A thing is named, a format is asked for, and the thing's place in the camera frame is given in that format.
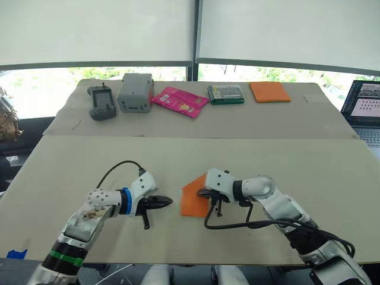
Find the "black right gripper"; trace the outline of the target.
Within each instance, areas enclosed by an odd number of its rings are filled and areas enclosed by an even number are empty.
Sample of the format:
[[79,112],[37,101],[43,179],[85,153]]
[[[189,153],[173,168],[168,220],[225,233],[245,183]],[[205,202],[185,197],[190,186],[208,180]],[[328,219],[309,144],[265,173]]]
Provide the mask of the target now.
[[216,205],[217,217],[222,216],[222,213],[221,213],[222,202],[225,202],[225,203],[230,202],[227,195],[213,189],[200,189],[197,191],[197,196],[201,198],[209,199],[211,205]]

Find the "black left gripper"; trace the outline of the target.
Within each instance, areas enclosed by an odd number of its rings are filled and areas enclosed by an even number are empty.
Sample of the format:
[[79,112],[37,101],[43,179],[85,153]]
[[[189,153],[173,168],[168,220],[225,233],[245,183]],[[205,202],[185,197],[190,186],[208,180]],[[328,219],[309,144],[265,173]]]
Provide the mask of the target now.
[[164,208],[172,203],[173,203],[173,200],[166,196],[152,195],[150,197],[143,198],[139,200],[137,204],[135,216],[142,217],[142,220],[144,223],[144,229],[148,230],[150,229],[150,222],[149,222],[147,211]]

